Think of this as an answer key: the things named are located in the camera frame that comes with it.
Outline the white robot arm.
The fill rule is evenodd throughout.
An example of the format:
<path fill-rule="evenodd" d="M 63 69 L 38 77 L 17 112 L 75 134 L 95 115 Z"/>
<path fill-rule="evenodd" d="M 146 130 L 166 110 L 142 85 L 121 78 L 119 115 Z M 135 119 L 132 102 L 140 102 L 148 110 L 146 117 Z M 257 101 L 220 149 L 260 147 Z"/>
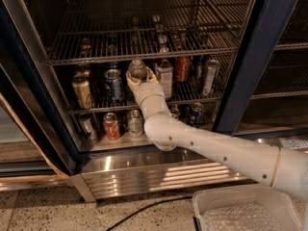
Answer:
<path fill-rule="evenodd" d="M 238 173 L 308 201 L 308 154 L 191 127 L 173 118 L 163 88 L 151 69 L 142 81 L 126 74 L 141 109 L 144 133 L 161 150 L 187 148 Z"/>

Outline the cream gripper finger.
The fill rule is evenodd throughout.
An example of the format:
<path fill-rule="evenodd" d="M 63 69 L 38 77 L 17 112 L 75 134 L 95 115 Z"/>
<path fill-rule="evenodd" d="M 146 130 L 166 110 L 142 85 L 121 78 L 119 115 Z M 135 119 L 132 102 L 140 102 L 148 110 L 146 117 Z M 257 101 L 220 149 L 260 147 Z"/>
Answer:
<path fill-rule="evenodd" d="M 147 71 L 146 81 L 148 83 L 157 83 L 158 80 L 155 73 L 149 67 L 146 68 L 146 71 Z"/>
<path fill-rule="evenodd" d="M 126 80 L 128 87 L 132 92 L 135 92 L 141 84 L 141 80 L 133 77 L 129 71 L 126 72 Z"/>

